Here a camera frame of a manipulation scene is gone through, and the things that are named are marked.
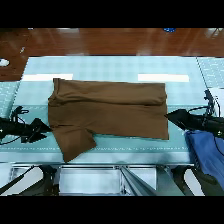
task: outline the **white tape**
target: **white tape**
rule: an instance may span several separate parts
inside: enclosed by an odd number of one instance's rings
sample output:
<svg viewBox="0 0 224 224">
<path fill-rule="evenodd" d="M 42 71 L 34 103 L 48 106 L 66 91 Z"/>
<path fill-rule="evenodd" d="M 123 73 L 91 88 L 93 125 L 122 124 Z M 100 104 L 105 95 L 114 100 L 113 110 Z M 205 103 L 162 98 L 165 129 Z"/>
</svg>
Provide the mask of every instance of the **white tape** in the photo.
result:
<svg viewBox="0 0 224 224">
<path fill-rule="evenodd" d="M 22 81 L 51 81 L 53 78 L 72 80 L 73 74 L 35 74 L 23 75 Z"/>
<path fill-rule="evenodd" d="M 138 81 L 146 82 L 189 82 L 188 75 L 138 74 Z"/>
</svg>

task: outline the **brown cloth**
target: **brown cloth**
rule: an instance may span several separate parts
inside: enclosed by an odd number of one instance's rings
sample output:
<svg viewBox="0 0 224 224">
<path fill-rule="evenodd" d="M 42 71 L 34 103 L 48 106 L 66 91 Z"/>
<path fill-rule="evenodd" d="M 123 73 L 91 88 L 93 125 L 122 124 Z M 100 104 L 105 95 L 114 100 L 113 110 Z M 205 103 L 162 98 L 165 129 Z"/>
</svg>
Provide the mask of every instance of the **brown cloth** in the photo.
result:
<svg viewBox="0 0 224 224">
<path fill-rule="evenodd" d="M 168 139 L 165 84 L 53 81 L 48 120 L 65 162 L 96 146 L 93 133 Z"/>
</svg>

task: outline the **brown wooden surface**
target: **brown wooden surface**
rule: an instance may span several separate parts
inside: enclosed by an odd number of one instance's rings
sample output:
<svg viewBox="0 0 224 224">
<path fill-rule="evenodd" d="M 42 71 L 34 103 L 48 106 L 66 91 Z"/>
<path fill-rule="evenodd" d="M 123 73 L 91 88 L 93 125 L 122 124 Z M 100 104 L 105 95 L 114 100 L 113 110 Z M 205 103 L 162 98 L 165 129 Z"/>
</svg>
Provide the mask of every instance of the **brown wooden surface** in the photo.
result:
<svg viewBox="0 0 224 224">
<path fill-rule="evenodd" d="M 29 56 L 160 55 L 224 57 L 224 31 L 215 28 L 0 29 L 0 81 L 20 80 Z"/>
</svg>

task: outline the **brown fabric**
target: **brown fabric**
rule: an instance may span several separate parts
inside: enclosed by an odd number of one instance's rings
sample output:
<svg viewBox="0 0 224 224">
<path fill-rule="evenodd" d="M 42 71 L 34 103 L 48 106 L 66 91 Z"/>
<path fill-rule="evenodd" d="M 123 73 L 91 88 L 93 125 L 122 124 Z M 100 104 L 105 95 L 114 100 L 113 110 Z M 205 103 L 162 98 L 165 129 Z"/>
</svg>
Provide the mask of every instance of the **brown fabric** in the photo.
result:
<svg viewBox="0 0 224 224">
<path fill-rule="evenodd" d="M 96 146 L 93 133 L 168 139 L 165 84 L 53 81 L 48 119 L 65 162 Z"/>
</svg>

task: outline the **blue object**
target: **blue object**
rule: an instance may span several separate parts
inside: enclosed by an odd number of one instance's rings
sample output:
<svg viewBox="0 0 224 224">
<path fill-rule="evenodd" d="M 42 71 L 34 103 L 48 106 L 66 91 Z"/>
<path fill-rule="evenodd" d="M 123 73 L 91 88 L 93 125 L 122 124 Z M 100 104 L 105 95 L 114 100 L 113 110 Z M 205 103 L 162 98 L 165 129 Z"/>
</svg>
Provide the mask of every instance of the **blue object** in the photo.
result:
<svg viewBox="0 0 224 224">
<path fill-rule="evenodd" d="M 174 32 L 176 31 L 176 28 L 163 28 L 163 30 L 165 30 L 166 32 Z"/>
<path fill-rule="evenodd" d="M 224 190 L 224 140 L 198 130 L 187 131 L 185 137 L 188 147 L 196 154 L 202 172 L 215 177 Z"/>
</svg>

